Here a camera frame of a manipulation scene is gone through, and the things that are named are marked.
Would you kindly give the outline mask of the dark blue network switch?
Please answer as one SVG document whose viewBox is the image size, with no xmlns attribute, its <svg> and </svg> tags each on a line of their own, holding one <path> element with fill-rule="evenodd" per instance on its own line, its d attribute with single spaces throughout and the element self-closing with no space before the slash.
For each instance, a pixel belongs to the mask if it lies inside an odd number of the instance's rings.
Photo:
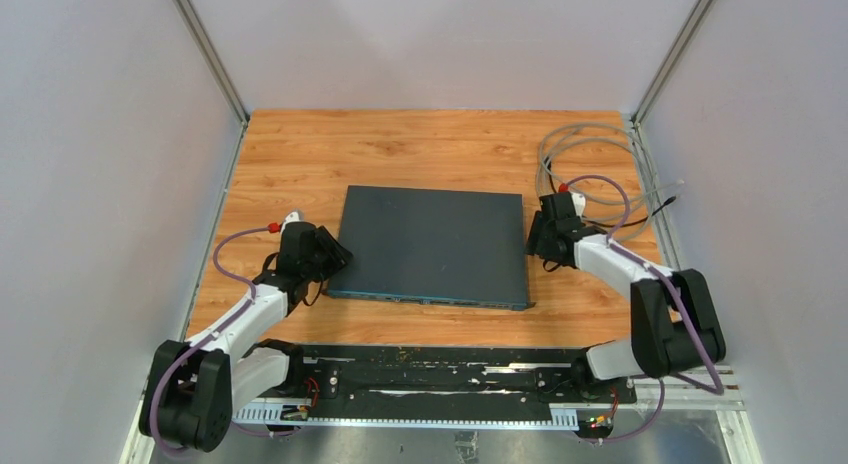
<svg viewBox="0 0 848 464">
<path fill-rule="evenodd" d="M 524 311 L 532 307 L 519 194 L 351 185 L 333 298 Z"/>
</svg>

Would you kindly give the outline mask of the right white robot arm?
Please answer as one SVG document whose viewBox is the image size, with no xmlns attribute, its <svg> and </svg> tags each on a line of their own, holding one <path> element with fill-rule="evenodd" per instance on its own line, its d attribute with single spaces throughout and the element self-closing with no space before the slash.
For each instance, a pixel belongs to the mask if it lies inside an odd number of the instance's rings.
<svg viewBox="0 0 848 464">
<path fill-rule="evenodd" d="M 578 357 L 570 376 L 575 395 L 596 401 L 612 381 L 637 376 L 674 377 L 723 394 L 716 365 L 726 343 L 705 276 L 629 251 L 583 221 L 583 203 L 571 192 L 541 197 L 526 243 L 528 255 L 588 273 L 630 303 L 629 337 L 590 346 Z"/>
</svg>

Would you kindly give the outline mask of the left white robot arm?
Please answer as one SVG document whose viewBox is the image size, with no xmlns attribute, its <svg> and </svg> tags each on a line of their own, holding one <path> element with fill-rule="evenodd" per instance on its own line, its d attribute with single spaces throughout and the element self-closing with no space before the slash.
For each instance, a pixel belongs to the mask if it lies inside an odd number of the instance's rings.
<svg viewBox="0 0 848 464">
<path fill-rule="evenodd" d="M 262 336 L 308 302 L 310 284 L 325 284 L 353 254 L 297 211 L 261 230 L 279 235 L 280 244 L 254 278 L 228 271 L 219 261 L 224 245 L 246 231 L 224 238 L 212 254 L 219 273 L 246 285 L 243 297 L 203 331 L 184 341 L 166 340 L 154 353 L 138 426 L 172 458 L 216 449 L 233 427 L 235 412 L 267 391 L 283 397 L 303 392 L 311 405 L 319 398 L 303 348 Z"/>
</svg>

